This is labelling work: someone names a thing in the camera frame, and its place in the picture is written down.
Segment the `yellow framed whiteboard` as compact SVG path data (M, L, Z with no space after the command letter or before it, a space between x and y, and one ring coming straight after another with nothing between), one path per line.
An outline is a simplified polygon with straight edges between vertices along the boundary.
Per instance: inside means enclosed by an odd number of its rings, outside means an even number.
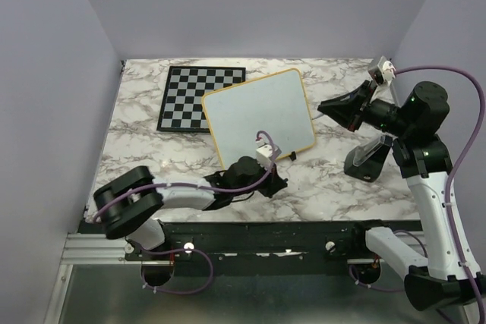
M255 156L258 131L270 135L281 158L316 143L305 85L296 68L205 93L202 106L223 168L242 156Z

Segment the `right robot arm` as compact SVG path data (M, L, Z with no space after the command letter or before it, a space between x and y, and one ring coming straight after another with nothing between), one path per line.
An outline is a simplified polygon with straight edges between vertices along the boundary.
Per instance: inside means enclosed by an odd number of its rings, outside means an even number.
M485 294L485 276L468 247L453 189L446 186L453 166L437 130L450 111L447 92L422 81L398 107L374 98L376 90L377 84L366 80L350 93L322 101L317 110L351 132L362 124L381 131L348 153L344 172L373 182L392 155L418 205L428 254L418 254L381 223L353 234L350 250L384 259L403 279L406 296L418 311L470 304L476 294Z

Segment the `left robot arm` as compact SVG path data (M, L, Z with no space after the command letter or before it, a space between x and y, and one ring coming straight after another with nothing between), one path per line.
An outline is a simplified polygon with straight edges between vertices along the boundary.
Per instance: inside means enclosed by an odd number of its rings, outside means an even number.
M162 223L153 217L155 212L185 208L213 211L255 191L271 198L287 186L276 165L263 167L249 156L197 182L156 182L148 167L142 165L95 191L97 212L93 221L102 225L107 239L125 238L149 258L158 260L167 254L169 242Z

